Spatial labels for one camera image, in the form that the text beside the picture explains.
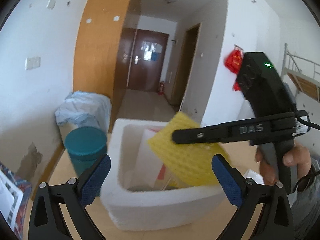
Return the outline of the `grey sleeve forearm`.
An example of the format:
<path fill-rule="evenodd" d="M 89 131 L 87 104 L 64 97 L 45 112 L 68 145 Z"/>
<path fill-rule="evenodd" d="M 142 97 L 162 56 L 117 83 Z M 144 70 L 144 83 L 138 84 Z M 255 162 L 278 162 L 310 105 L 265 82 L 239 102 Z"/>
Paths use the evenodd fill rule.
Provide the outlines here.
<path fill-rule="evenodd" d="M 295 239 L 319 239 L 319 175 L 297 194 L 292 215 Z"/>

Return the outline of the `right hand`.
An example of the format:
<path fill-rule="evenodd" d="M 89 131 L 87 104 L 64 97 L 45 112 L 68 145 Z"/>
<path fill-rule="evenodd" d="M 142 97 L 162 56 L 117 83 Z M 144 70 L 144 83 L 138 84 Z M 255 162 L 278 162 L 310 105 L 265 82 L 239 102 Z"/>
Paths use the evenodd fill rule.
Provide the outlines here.
<path fill-rule="evenodd" d="M 278 179 L 273 167 L 264 159 L 259 148 L 255 154 L 255 161 L 259 163 L 259 172 L 263 176 L 265 185 L 273 185 Z M 308 175 L 312 161 L 309 150 L 295 141 L 295 146 L 283 156 L 283 164 L 287 167 L 297 168 L 297 178 L 300 179 Z"/>

